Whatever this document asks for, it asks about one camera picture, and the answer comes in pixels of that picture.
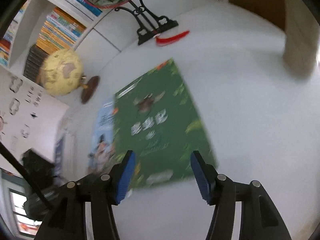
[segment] globe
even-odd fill
[[[43,62],[41,83],[49,95],[63,96],[81,85],[83,65],[72,49],[62,49]]]

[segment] window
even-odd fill
[[[10,190],[10,197],[14,218],[16,220],[19,232],[21,234],[35,236],[38,232],[41,222],[27,218],[26,212],[23,208],[23,204],[25,201],[27,201],[27,198],[13,190]]]

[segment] white table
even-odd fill
[[[180,26],[165,35],[190,30],[186,38],[166,47],[154,40],[135,42],[100,72],[94,97],[72,117],[78,150],[74,179],[85,175],[102,101],[173,57],[214,146],[218,172],[243,183],[259,180],[293,239],[307,239],[320,206],[319,70],[309,80],[292,78],[282,62],[284,33],[233,5],[212,3],[176,20]],[[114,213],[122,240],[200,240],[213,207],[191,180],[136,190]]]

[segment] metal pin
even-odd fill
[[[70,181],[68,184],[67,184],[67,188],[73,188],[76,184],[73,182],[73,181]]]
[[[225,175],[223,175],[223,174],[219,174],[217,176],[217,178],[218,178],[218,180],[226,180],[227,179],[227,177]]]
[[[106,180],[110,179],[110,176],[108,174],[103,174],[100,178],[101,178],[101,180],[106,181]]]
[[[257,181],[257,180],[254,180],[254,181],[252,182],[252,185],[254,185],[255,187],[260,187],[260,186],[261,186],[261,183],[260,183],[259,181]]]

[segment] red tassel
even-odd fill
[[[190,33],[190,31],[185,31],[183,33],[179,33],[178,35],[175,35],[170,38],[159,38],[156,36],[156,43],[158,46],[166,46],[168,44],[177,42],[178,40],[182,39],[183,37],[187,36]]]

